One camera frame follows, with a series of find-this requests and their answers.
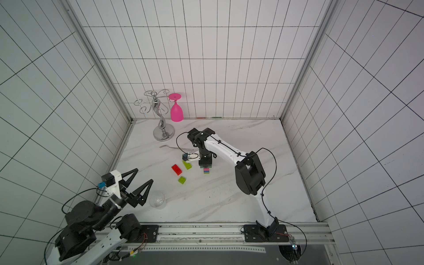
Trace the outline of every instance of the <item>metal track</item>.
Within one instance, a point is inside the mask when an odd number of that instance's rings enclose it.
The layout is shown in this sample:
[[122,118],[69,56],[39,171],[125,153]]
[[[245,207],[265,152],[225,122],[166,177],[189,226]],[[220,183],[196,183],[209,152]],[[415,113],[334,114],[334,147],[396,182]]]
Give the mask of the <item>metal track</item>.
[[[159,225],[156,243],[147,244],[143,250],[147,251],[204,251],[210,246],[225,247],[224,250],[235,250],[233,247],[262,246],[262,245],[290,245],[290,242],[248,243],[240,231],[243,225],[254,223],[141,223],[142,225]],[[333,236],[327,223],[294,223],[305,233],[308,245],[333,245]],[[305,244],[302,232],[291,225],[286,225],[287,232],[294,236],[297,244]],[[110,232],[107,228],[97,232],[97,240],[93,246]],[[139,246],[139,243],[125,243],[121,251],[130,251]],[[239,250],[251,251],[250,247]]]

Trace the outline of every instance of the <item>pink wine glass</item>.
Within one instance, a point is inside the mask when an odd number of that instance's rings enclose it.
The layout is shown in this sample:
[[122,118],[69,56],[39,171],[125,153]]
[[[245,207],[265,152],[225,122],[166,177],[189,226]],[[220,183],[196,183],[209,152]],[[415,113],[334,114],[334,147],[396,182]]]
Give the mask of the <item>pink wine glass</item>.
[[170,100],[174,101],[174,105],[171,108],[171,120],[175,122],[182,121],[184,119],[184,114],[182,108],[177,104],[177,100],[181,98],[181,95],[178,93],[173,93],[168,96]]

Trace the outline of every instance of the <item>mounting plate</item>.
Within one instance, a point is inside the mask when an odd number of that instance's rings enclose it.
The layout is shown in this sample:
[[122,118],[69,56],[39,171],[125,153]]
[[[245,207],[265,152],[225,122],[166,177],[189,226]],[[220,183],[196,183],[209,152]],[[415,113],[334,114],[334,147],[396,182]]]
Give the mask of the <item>mounting plate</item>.
[[[147,226],[141,226],[141,232],[146,233],[147,235],[147,243],[155,243],[156,238],[158,236],[158,229],[159,226],[156,225],[147,225]],[[142,243],[143,242],[143,236],[140,236],[139,239],[136,241],[127,241],[127,243]]]
[[288,236],[279,235],[287,234],[285,225],[278,225],[275,234],[269,237],[268,240],[263,240],[261,236],[259,236],[258,225],[243,225],[243,229],[244,240],[246,242],[289,242]]

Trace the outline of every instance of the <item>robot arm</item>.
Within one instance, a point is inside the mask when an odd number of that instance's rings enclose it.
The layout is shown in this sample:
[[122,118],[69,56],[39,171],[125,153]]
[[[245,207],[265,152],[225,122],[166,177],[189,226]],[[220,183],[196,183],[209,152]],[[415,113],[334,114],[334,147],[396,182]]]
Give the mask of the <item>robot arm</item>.
[[265,187],[265,171],[261,161],[255,152],[246,153],[223,141],[215,132],[209,128],[203,131],[192,129],[187,138],[194,147],[199,148],[198,156],[193,158],[190,154],[184,154],[183,160],[192,162],[199,161],[200,167],[209,168],[212,165],[212,156],[220,156],[234,166],[236,183],[247,195],[252,195],[254,204],[262,212],[256,221],[264,238],[272,236],[278,227],[278,219],[272,218],[265,205],[269,205],[266,195],[263,194]]
[[98,264],[107,254],[116,247],[127,241],[137,241],[143,233],[142,226],[134,214],[125,215],[117,223],[106,238],[107,242],[99,242],[82,257],[75,261],[86,248],[96,240],[95,231],[103,230],[125,205],[135,207],[144,205],[153,180],[149,180],[135,191],[129,193],[126,188],[137,174],[138,169],[120,174],[117,170],[102,176],[103,182],[99,187],[105,187],[111,194],[102,206],[91,201],[82,201],[65,215],[67,226],[55,240],[55,248],[52,250],[48,265],[65,265],[73,262],[78,264]]

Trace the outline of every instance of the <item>metal spoon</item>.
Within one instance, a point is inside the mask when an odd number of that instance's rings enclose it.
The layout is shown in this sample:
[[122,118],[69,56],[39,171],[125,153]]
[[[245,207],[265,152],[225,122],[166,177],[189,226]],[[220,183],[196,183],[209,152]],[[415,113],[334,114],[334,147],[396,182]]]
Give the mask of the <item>metal spoon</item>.
[[[159,146],[159,148],[162,148],[162,147],[169,147],[169,148],[172,148],[172,149],[179,149],[178,147],[170,147],[170,146],[168,146],[168,145],[162,145],[162,146]],[[190,148],[181,148],[182,150],[190,150],[190,151],[193,151],[194,149],[190,149]]]

